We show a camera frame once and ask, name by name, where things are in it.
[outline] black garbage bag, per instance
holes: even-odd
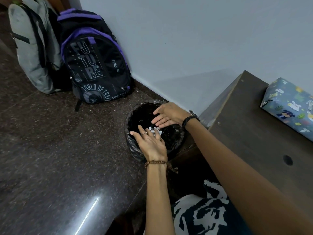
[[[153,112],[156,108],[158,108],[161,104],[166,102],[162,102],[159,100],[149,100],[144,101],[140,104],[137,104],[127,115],[125,124],[124,124],[124,133],[127,145],[131,150],[131,154],[138,161],[146,160],[142,151],[140,150],[134,136],[130,135],[130,131],[135,131],[139,133],[138,125],[141,125],[144,129],[155,127],[151,121],[158,115],[154,115]],[[165,146],[167,149],[167,156],[169,159],[173,158],[173,154],[176,149],[181,145],[182,140],[184,139],[184,130],[178,124],[174,124],[165,128],[162,128],[161,138],[165,142]]]

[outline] speckled floor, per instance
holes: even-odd
[[[0,38],[14,51],[0,19]],[[150,97],[136,89],[75,112],[72,92],[38,92],[2,49],[0,81],[0,234],[74,235],[94,205],[78,235],[104,235],[116,216],[144,207],[146,172],[123,124]]]

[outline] patterned wrapping paper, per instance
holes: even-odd
[[[313,141],[313,95],[280,77],[268,86],[260,107]]]

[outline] white wall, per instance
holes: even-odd
[[[313,0],[80,0],[117,37],[132,75],[200,114],[242,71],[313,94]]]

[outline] purple trim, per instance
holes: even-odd
[[[102,20],[101,16],[99,15],[83,14],[83,13],[69,13],[69,14],[58,16],[58,21],[68,19],[68,18],[74,18],[74,17],[84,17],[84,18]]]
[[[71,8],[71,9],[68,9],[68,10],[65,10],[65,11],[61,11],[60,15],[68,14],[68,13],[71,13],[72,11],[75,11],[75,10],[76,10],[75,8]]]
[[[94,37],[88,36],[88,40],[90,44],[96,44]]]
[[[102,33],[100,32],[99,30],[96,30],[94,28],[91,28],[91,27],[82,27],[80,29],[77,29],[75,30],[61,45],[61,56],[62,56],[62,59],[63,61],[65,62],[65,59],[64,59],[64,49],[65,49],[65,46],[67,45],[67,43],[71,40],[71,39],[74,39],[76,38],[77,36],[81,35],[81,34],[97,34],[97,35],[102,35],[103,37],[106,37],[108,38],[110,41],[113,42],[113,44],[115,44],[115,46],[118,48],[118,50],[120,51],[120,53],[122,54],[124,60],[125,60],[125,64],[126,64],[126,67],[128,69],[128,66],[127,66],[127,63],[126,63],[126,59],[125,59],[125,56],[123,54],[123,51],[122,49],[120,48],[120,46],[118,45],[118,43],[116,43],[112,37],[108,34],[105,34],[105,33]]]

